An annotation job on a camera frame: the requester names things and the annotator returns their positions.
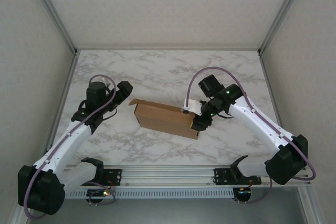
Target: box flap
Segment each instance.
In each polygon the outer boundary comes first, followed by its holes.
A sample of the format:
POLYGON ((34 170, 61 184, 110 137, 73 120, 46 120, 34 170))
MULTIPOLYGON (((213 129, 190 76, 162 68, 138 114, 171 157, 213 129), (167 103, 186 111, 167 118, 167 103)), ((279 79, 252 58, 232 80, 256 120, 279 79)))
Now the box flap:
POLYGON ((188 125, 188 127, 192 124, 195 116, 195 114, 183 114, 181 110, 171 111, 144 104, 138 104, 134 114, 146 116, 148 118, 152 118, 153 120, 163 122, 181 123, 188 125))
POLYGON ((152 107, 156 107, 160 109, 165 109, 165 110, 170 110, 170 111, 181 111, 180 108, 175 107, 175 106, 165 105, 165 104, 161 104, 157 102, 149 102, 149 101, 145 101, 141 99, 133 99, 128 105, 132 106, 134 104, 144 104, 144 105, 148 105, 148 106, 152 106, 152 107))

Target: cable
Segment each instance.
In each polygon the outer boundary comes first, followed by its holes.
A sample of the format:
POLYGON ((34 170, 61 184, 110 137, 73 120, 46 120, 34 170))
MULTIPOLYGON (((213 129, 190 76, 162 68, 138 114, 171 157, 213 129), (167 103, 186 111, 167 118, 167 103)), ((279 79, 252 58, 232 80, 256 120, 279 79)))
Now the cable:
POLYGON ((115 82, 108 76, 104 75, 104 74, 96 74, 95 76, 92 76, 91 79, 89 80, 89 83, 91 83, 91 81, 95 78, 95 77, 105 77, 107 78, 109 81, 112 82, 113 86, 114 86, 114 91, 113 91, 113 95, 111 97, 111 99, 105 103, 104 105, 102 105, 101 107, 97 108, 95 111, 93 111, 91 114, 89 114, 83 121, 79 122, 75 127, 72 128, 72 130, 69 131, 69 134, 65 135, 65 137, 63 137, 63 139, 56 145, 56 147, 54 148, 54 150, 49 154, 49 156, 46 158, 46 160, 43 162, 43 164, 37 169, 37 171, 34 173, 34 175, 32 176, 32 179, 30 180, 27 190, 26 190, 26 194, 25 194, 25 198, 24 198, 24 211, 26 216, 29 219, 32 220, 39 220, 41 218, 43 218, 46 214, 43 214, 41 216, 33 216, 30 214, 29 210, 28 210, 28 197, 31 191, 31 188, 33 186, 33 183, 36 179, 36 177, 38 176, 38 174, 41 172, 41 170, 46 166, 46 162, 50 162, 50 158, 52 158, 54 156, 54 154, 57 152, 57 150, 61 147, 61 145, 65 142, 65 140, 69 137, 69 135, 71 135, 75 130, 77 130, 80 126, 82 126, 83 124, 85 124, 85 122, 87 120, 89 120, 94 114, 96 114, 97 112, 99 112, 100 110, 102 110, 103 108, 105 108, 107 105, 109 105, 110 102, 113 101, 114 97, 116 96, 116 92, 117 92, 117 86, 115 84, 115 82))
MULTIPOLYGON (((111 189, 107 188, 106 186, 103 186, 103 185, 101 185, 101 184, 99 184, 99 183, 92 182, 92 181, 86 182, 86 184, 92 184, 92 185, 95 185, 95 186, 100 186, 100 187, 103 188, 104 190, 107 190, 107 191, 113 196, 113 201, 111 201, 111 202, 107 202, 107 203, 101 203, 101 204, 96 203, 96 206, 106 206, 106 205, 110 205, 110 204, 112 204, 112 203, 115 202, 115 200, 116 200, 116 193, 115 193, 115 189, 114 189, 114 187, 113 187, 113 190, 111 190, 111 189)), ((94 191, 94 192, 90 195, 90 197, 89 197, 89 204, 91 204, 91 198, 93 197, 93 195, 96 194, 96 193, 98 193, 98 192, 100 192, 100 191, 99 191, 99 190, 94 191)))
POLYGON ((223 115, 220 115, 220 114, 217 114, 220 118, 225 118, 225 119, 231 119, 231 118, 233 118, 233 116, 231 116, 231 117, 228 117, 228 116, 223 116, 223 115))
POLYGON ((250 184, 248 185, 248 188, 251 189, 251 186, 253 185, 253 180, 250 179, 249 182, 250 182, 250 184))
POLYGON ((265 195, 263 195, 262 197, 255 199, 255 200, 251 200, 251 201, 239 201, 237 198, 234 198, 234 201, 237 202, 238 204, 240 204, 241 202, 243 202, 243 204, 253 204, 253 203, 257 203, 263 199, 265 199, 268 195, 270 195, 271 191, 273 188, 273 182, 272 179, 269 178, 269 189, 267 191, 267 193, 265 195))
MULTIPOLYGON (((246 103, 249 105, 250 108, 252 108, 252 104, 250 103, 250 100, 247 97, 247 94, 243 88, 243 86, 240 84, 240 82, 238 81, 238 79, 232 74, 230 73, 228 70, 224 69, 224 68, 220 68, 220 67, 206 67, 203 68, 201 70, 199 70, 191 79, 189 87, 188 87, 188 91, 187 91, 187 100, 186 100, 186 107, 188 107, 189 105, 189 95, 190 95, 190 90, 191 90, 191 85, 193 84, 194 80, 196 79, 196 77, 202 73, 205 70, 209 70, 209 69, 217 69, 217 70, 221 70, 225 73, 227 73, 229 76, 232 77, 232 79, 235 80, 235 82, 237 83, 237 85, 239 86, 239 88, 241 89, 241 92, 243 93, 243 96, 246 100, 246 103)), ((278 135, 281 134, 281 132, 274 127, 270 122, 268 122, 258 111, 254 112, 263 122, 265 122, 272 130, 274 130, 278 135)), ((311 181, 313 179, 316 178, 316 171, 315 168, 313 167, 313 164, 307 159, 307 157, 305 156, 305 154, 299 149, 299 147, 297 147, 288 137, 283 136, 282 137, 286 142, 288 142, 298 153, 299 155, 302 157, 302 159, 304 160, 304 162, 309 166, 309 168, 311 169, 312 175, 311 177, 308 178, 303 178, 303 177, 293 177, 294 179, 298 179, 298 180, 303 180, 303 181, 311 181)))
POLYGON ((108 177, 105 177, 104 179, 106 179, 107 182, 109 182, 111 184, 110 189, 113 188, 113 190, 115 191, 116 189, 115 189, 114 184, 112 183, 112 181, 108 177))
POLYGON ((115 112, 113 115, 111 115, 111 116, 109 116, 109 117, 107 117, 107 118, 104 118, 103 121, 105 121, 105 120, 107 120, 107 119, 110 119, 110 118, 114 117, 114 116, 117 114, 117 112, 118 112, 117 108, 115 108, 115 111, 116 111, 116 112, 115 112))

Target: gray wall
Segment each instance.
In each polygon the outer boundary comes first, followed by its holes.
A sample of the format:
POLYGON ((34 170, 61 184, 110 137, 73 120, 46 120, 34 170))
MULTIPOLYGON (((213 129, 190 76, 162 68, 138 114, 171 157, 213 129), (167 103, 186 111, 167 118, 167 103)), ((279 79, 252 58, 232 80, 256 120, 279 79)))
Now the gray wall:
POLYGON ((312 184, 336 223, 336 0, 295 0, 264 61, 285 128, 309 141, 312 184))
POLYGON ((17 200, 17 172, 41 155, 71 55, 40 0, 0 0, 0 223, 17 200))
POLYGON ((51 0, 80 49, 257 49, 283 0, 51 0))

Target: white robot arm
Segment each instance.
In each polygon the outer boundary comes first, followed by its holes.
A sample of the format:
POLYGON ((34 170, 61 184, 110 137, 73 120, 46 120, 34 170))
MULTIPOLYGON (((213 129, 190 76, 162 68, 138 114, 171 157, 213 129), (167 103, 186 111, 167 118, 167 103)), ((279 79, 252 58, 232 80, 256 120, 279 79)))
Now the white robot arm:
POLYGON ((127 81, 114 84, 112 91, 103 82, 89 83, 87 99, 81 102, 62 137, 33 166, 25 165, 18 173, 18 203, 25 207, 26 215, 33 218, 28 208, 53 215, 67 193, 86 182, 101 183, 104 167, 100 160, 85 158, 75 168, 67 172, 64 169, 76 150, 104 120, 103 115, 116 109, 132 90, 127 81))
MULTIPOLYGON (((238 184, 240 180, 246 181, 244 178, 247 177, 270 176, 275 182, 284 185, 306 166, 307 139, 302 135, 295 137, 273 122, 246 94, 243 94, 239 86, 232 84, 225 88, 213 75, 204 78, 198 85, 210 100, 208 102, 189 100, 187 105, 185 99, 182 111, 195 113, 192 129, 206 130, 211 125, 212 117, 225 111, 241 121, 269 150, 267 157, 239 158, 231 165, 231 171, 227 176, 232 176, 238 184)), ((230 183, 233 180, 227 178, 225 181, 230 183)))

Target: metal frame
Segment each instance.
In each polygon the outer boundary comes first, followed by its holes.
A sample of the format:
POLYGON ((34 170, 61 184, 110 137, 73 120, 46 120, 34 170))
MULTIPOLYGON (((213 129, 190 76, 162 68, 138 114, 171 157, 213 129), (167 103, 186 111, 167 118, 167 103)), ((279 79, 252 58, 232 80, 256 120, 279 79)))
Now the metal frame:
POLYGON ((279 126, 283 127, 283 124, 282 124, 282 121, 281 121, 281 117, 280 117, 280 113, 279 113, 279 109, 278 109, 278 106, 277 106, 277 104, 275 102, 275 97, 274 97, 273 89, 272 89, 272 86, 271 86, 271 84, 269 82, 269 79, 268 79, 268 75, 267 75, 267 71, 266 71, 264 60, 262 59, 262 57, 261 57, 261 55, 260 55, 259 52, 258 52, 258 55, 259 55, 259 60, 260 60, 260 64, 261 64, 261 69, 262 69, 262 72, 264 73, 264 77, 265 77, 267 89, 268 89, 268 92, 269 92, 269 96, 271 98, 271 103, 272 103, 272 106, 273 106, 273 109, 274 109, 274 112, 275 112, 275 117, 277 119, 277 122, 278 122, 279 126))
POLYGON ((41 0, 41 2, 43 3, 44 7, 46 8, 46 11, 48 12, 52 22, 54 22, 57 30, 59 31, 62 39, 64 40, 64 42, 67 44, 69 50, 72 52, 72 54, 76 54, 77 50, 75 48, 75 46, 72 43, 72 40, 67 32, 67 30, 65 29, 61 19, 59 18, 53 4, 51 3, 50 0, 41 0))
MULTIPOLYGON (((52 2, 50 0, 41 0, 43 5, 46 8, 46 11, 52 21, 54 22, 56 28, 58 29, 61 37, 65 41, 69 50, 72 52, 73 60, 71 63, 71 67, 69 73, 67 75, 67 81, 62 91, 61 99, 59 102, 59 106, 53 121, 52 128, 49 133, 48 142, 46 145, 46 149, 50 148, 52 145, 52 141, 55 137, 56 130, 59 124, 59 120, 64 108, 65 100, 69 91, 70 83, 72 80, 72 76, 75 71, 75 67, 77 64, 77 60, 79 57, 79 52, 75 48, 69 34, 67 33, 61 19, 59 18, 52 2)), ((281 5, 280 10, 278 11, 271 27, 268 30, 268 33, 265 36, 264 41, 262 42, 260 49, 258 50, 260 63, 262 70, 264 72, 266 84, 271 96, 271 101, 274 106, 274 111, 276 113, 276 118, 280 126, 282 126, 281 118, 279 115, 279 111, 275 102, 275 98, 271 89, 271 85, 269 83, 269 79, 267 76, 267 71, 262 59, 262 55, 265 50, 270 45, 272 39, 274 38, 277 30, 279 29, 285 15, 287 14, 291 4, 294 0, 284 0, 281 5)), ((118 166, 118 168, 123 169, 123 184, 120 186, 120 189, 125 191, 135 190, 139 188, 177 188, 174 186, 176 182, 178 182, 178 187, 182 188, 219 188, 219 186, 215 186, 212 182, 213 178, 213 168, 214 166, 197 166, 197 167, 172 167, 172 166, 118 166)), ((301 171, 301 175, 307 175, 306 171, 301 171)), ((268 178, 261 178, 262 184, 258 187, 268 187, 268 178)), ((321 213, 319 212, 317 201, 312 192, 312 188, 310 187, 310 183, 298 182, 297 180, 290 181, 286 186, 295 186, 298 187, 299 195, 301 198, 302 206, 305 211, 307 220, 309 224, 315 223, 324 223, 321 217, 321 213)), ((13 217, 10 223, 26 223, 27 218, 23 213, 22 207, 19 205, 16 206, 13 217)))
POLYGON ((269 28, 264 41, 262 42, 260 46, 259 53, 262 56, 269 44, 271 43, 272 39, 275 36, 275 33, 279 29, 283 19, 285 18, 286 14, 288 13, 288 10, 290 6, 292 5, 294 0, 284 0, 283 4, 280 7, 280 10, 278 11, 271 27, 269 28))
POLYGON ((167 46, 135 46, 135 47, 81 47, 79 50, 90 51, 122 51, 122 50, 159 50, 159 51, 258 51, 258 47, 167 47, 167 46))
POLYGON ((298 187, 298 192, 308 224, 326 223, 319 211, 318 202, 312 187, 298 187))
MULTIPOLYGON (((88 199, 88 188, 72 191, 66 199, 88 199)), ((95 197, 112 198, 112 195, 95 197)), ((119 188, 115 191, 116 199, 222 199, 233 198, 233 188, 119 188)))
POLYGON ((47 143, 46 143, 46 147, 44 149, 44 153, 47 152, 51 148, 52 143, 54 141, 54 138, 55 138, 55 135, 56 135, 56 132, 57 132, 57 128, 58 128, 58 124, 59 124, 59 121, 61 119, 63 108, 64 108, 64 105, 65 105, 65 102, 66 102, 66 99, 67 99, 67 96, 68 96, 68 92, 69 92, 69 89, 70 89, 72 77, 75 73, 75 69, 76 69, 76 65, 77 65, 77 62, 78 62, 79 55, 80 55, 80 51, 75 53, 75 55, 72 59, 70 69, 69 69, 69 72, 67 74, 67 80, 66 80, 64 88, 62 90, 61 98, 60 98, 58 106, 57 106, 57 111, 56 111, 53 123, 51 125, 51 129, 50 129, 50 132, 49 132, 49 135, 48 135, 48 140, 47 140, 47 143))

